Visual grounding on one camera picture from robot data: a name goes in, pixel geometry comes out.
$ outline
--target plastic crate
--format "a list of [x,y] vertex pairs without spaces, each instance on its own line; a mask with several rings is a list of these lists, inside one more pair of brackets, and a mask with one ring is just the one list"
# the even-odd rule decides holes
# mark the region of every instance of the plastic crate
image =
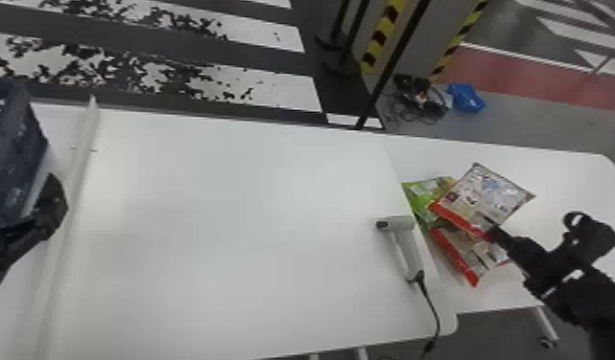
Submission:
[[19,217],[47,146],[26,88],[0,79],[0,225]]

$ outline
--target white tabletop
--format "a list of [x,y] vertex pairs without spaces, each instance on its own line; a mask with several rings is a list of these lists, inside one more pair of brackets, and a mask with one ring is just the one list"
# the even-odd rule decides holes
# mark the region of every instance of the white tabletop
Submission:
[[103,110],[94,147],[46,358],[254,359],[434,332],[374,228],[410,213],[378,137]]
[[[84,108],[34,108],[63,176]],[[408,212],[399,181],[476,161],[537,195],[513,234],[554,247],[571,210],[615,228],[615,166],[600,155],[109,110],[95,146],[45,328],[52,359],[245,359],[427,336],[428,310],[372,223]],[[537,304],[514,267],[473,289],[418,242],[443,333],[449,308]],[[18,358],[44,257],[40,245],[0,287],[0,359]],[[615,249],[597,265],[615,279]]]
[[[570,211],[584,211],[615,230],[615,165],[602,155],[400,136],[383,136],[383,144],[402,182],[443,175],[459,178],[479,162],[533,192],[537,198],[503,228],[547,249],[562,241],[562,217]],[[429,247],[458,313],[539,304],[522,287],[523,278],[512,264],[492,270],[472,288],[457,281],[437,246]],[[596,266],[615,280],[615,249]]]
[[[48,171],[63,177],[70,169],[83,109],[77,106],[36,105],[34,111],[50,148],[37,175]],[[0,359],[17,359],[20,337],[27,325],[34,292],[46,258],[47,243],[38,244],[17,262],[0,285]]]

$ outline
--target green snack bag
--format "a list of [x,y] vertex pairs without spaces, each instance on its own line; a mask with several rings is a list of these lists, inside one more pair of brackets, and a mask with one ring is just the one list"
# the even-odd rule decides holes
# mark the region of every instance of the green snack bag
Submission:
[[452,177],[442,176],[414,183],[402,183],[401,187],[406,193],[413,213],[430,226],[439,216],[428,210],[428,205],[446,195],[454,183]]

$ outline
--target plastic packaging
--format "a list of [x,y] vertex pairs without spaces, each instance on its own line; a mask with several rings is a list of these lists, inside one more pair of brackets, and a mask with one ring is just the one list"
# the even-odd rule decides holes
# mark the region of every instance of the plastic packaging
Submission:
[[448,84],[446,92],[453,96],[453,103],[462,111],[477,113],[487,106],[487,103],[477,95],[475,89],[468,84]]
[[476,242],[468,233],[452,225],[433,228],[430,234],[448,260],[473,287],[490,269],[509,262],[501,247],[487,241]]
[[446,176],[413,183],[403,183],[401,186],[413,213],[426,225],[430,226],[439,217],[431,212],[428,206],[444,196],[454,183],[455,180],[452,177]]
[[534,197],[511,180],[475,163],[428,208],[473,236],[488,239],[488,230],[504,223]]

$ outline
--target hazard stripe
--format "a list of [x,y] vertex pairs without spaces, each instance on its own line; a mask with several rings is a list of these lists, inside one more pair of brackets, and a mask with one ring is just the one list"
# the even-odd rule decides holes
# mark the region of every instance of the hazard stripe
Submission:
[[442,55],[442,58],[440,58],[440,60],[435,65],[435,68],[433,69],[433,73],[429,78],[431,81],[435,81],[439,77],[439,75],[444,71],[444,68],[446,67],[446,65],[448,65],[450,60],[453,58],[453,55],[457,51],[457,48],[460,47],[460,44],[462,43],[464,38],[467,36],[468,32],[470,32],[470,30],[473,28],[473,25],[475,25],[475,23],[480,18],[480,16],[482,16],[482,12],[484,11],[484,8],[488,4],[489,4],[489,0],[480,0],[477,3],[477,6],[475,6],[475,9],[473,9],[473,12],[471,12],[470,15],[467,17],[467,19],[464,20],[464,24],[462,24],[462,28],[460,29],[459,32],[457,32],[455,37],[453,37],[453,39],[450,41],[450,43],[446,47],[446,50],[444,50],[444,54]]
[[361,71],[364,73],[372,73],[375,70],[376,62],[383,53],[383,48],[390,39],[393,33],[395,23],[399,18],[399,14],[406,7],[408,0],[390,0],[376,24],[373,37],[370,39],[366,52],[361,57]]

